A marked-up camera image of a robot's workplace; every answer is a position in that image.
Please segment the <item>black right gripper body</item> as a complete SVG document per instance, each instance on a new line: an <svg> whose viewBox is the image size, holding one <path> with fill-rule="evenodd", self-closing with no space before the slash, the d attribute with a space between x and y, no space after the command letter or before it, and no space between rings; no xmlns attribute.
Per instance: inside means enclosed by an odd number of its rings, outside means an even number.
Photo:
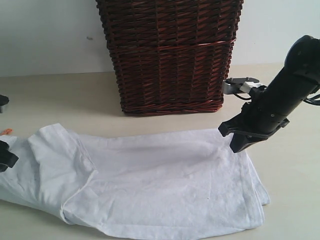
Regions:
<svg viewBox="0 0 320 240"><path fill-rule="evenodd" d="M253 89L250 102L241 112L218 127L223 137L232 134L229 144L239 153L258 142L266 141L288 123L288 115L315 90L315 80L280 72L265 90Z"/></svg>

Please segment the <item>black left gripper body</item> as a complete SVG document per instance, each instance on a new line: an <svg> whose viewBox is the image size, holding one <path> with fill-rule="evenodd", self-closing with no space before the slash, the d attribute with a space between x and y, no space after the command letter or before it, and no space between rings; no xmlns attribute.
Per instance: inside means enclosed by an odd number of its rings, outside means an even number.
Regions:
<svg viewBox="0 0 320 240"><path fill-rule="evenodd" d="M13 168L19 157L10 152L10 146L0 141L0 171L5 172L8 168Z"/></svg>

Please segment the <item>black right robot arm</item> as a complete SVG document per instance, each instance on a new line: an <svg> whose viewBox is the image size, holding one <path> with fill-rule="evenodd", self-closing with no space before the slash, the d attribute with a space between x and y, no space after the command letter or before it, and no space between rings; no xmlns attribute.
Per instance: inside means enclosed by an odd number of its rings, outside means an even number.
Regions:
<svg viewBox="0 0 320 240"><path fill-rule="evenodd" d="M288 115L302 102L318 106L320 95L320 41L309 35L290 48L280 72L268 85L252 77L227 78L225 95L247 94L241 112L218 127L223 137L232 134L234 153L269 139L289 124Z"/></svg>

